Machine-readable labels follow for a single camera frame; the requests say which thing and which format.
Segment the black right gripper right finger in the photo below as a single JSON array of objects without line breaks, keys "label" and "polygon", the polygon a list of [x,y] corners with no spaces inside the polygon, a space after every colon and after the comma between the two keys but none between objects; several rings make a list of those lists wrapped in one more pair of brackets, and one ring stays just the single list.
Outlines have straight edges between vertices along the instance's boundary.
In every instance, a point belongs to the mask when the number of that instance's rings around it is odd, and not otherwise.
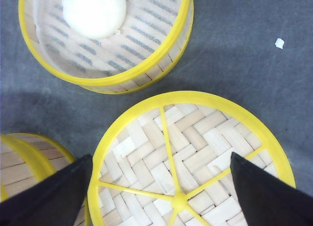
[{"label": "black right gripper right finger", "polygon": [[311,226],[313,198],[233,152],[235,191],[250,226]]}]

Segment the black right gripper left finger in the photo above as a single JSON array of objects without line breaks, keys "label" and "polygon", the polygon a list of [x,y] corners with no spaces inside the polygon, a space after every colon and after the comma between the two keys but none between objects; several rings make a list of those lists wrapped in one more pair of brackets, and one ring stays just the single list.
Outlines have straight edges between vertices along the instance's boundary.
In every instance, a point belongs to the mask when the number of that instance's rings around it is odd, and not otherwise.
[{"label": "black right gripper left finger", "polygon": [[72,226],[87,194],[92,157],[85,155],[0,204],[2,226]]}]

